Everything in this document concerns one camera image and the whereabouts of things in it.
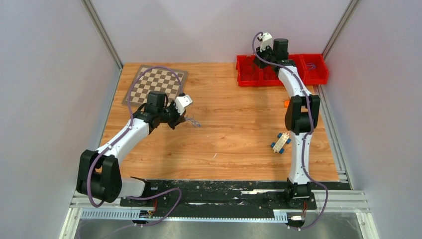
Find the chessboard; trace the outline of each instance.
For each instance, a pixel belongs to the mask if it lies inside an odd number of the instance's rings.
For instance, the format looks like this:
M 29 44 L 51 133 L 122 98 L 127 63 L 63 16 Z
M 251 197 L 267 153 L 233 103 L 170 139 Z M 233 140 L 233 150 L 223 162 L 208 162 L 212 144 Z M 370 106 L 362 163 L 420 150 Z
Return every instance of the chessboard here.
M 135 78 L 133 78 L 132 84 L 138 79 L 140 74 L 150 67 L 151 66 L 141 65 L 135 75 Z M 164 92 L 167 94 L 169 102 L 174 100 L 182 92 L 188 77 L 188 72 L 175 69 L 172 70 L 177 74 L 182 82 L 182 88 L 179 86 L 179 82 L 172 72 L 160 68 L 152 69 L 151 71 L 146 72 L 133 87 L 133 90 L 130 93 L 130 105 L 139 107 L 141 104 L 146 103 L 147 96 L 150 91 Z M 122 104 L 127 105 L 128 95 L 129 89 L 123 98 Z

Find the gray floor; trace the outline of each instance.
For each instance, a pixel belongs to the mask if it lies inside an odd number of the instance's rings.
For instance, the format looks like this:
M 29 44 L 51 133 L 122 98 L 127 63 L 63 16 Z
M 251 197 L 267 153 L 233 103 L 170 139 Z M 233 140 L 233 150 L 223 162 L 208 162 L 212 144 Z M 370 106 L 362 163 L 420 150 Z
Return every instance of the gray floor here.
M 316 217 L 307 214 L 307 224 Z M 101 239 L 114 230 L 130 225 L 121 220 L 83 220 L 81 239 Z M 296 232 L 275 223 L 162 222 L 150 228 L 127 228 L 108 239 L 361 239 L 360 227 L 353 213 L 325 213 L 311 229 Z

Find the red box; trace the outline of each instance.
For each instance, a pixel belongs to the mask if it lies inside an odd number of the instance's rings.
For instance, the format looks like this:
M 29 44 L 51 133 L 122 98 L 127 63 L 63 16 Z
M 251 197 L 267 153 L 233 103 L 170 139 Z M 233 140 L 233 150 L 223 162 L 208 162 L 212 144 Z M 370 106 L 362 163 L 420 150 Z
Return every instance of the red box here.
M 303 78 L 305 85 L 325 85 L 328 80 L 328 69 L 321 54 L 301 54 L 305 65 L 314 64 L 315 69 L 307 66 L 308 74 Z
M 278 79 L 276 73 L 267 66 L 259 69 L 253 63 L 254 55 L 237 56 L 237 82 L 239 86 L 282 86 L 283 83 Z M 298 73 L 305 85 L 326 84 L 328 79 L 328 70 L 321 54 L 292 54 L 289 59 L 294 60 Z

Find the gray wall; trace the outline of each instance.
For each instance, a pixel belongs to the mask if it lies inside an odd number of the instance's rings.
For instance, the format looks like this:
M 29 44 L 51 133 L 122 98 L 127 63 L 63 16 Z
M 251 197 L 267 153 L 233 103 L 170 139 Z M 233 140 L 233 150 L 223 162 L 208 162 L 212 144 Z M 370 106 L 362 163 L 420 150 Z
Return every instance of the gray wall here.
M 420 238 L 422 1 L 361 1 L 327 59 L 347 168 L 383 239 Z
M 123 62 L 233 62 L 259 31 L 321 53 L 349 0 L 92 0 Z
M 0 6 L 0 238 L 57 238 L 119 71 L 81 1 Z

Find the wooden table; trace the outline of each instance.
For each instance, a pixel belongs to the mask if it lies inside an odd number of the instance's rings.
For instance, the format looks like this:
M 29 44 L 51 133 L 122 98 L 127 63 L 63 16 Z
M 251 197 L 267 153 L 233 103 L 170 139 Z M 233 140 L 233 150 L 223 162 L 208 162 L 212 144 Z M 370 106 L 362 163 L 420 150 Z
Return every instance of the wooden table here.
M 120 166 L 123 177 L 147 179 L 280 180 L 291 165 L 291 145 L 283 154 L 270 148 L 286 132 L 284 87 L 239 87 L 232 63 L 169 63 L 189 72 L 185 93 L 194 101 L 187 115 L 202 127 L 185 122 L 170 129 L 160 125 L 142 140 Z M 129 119 L 122 100 L 140 63 L 125 64 L 105 127 L 109 141 Z M 310 175 L 338 181 L 325 128 L 320 118 L 311 142 Z

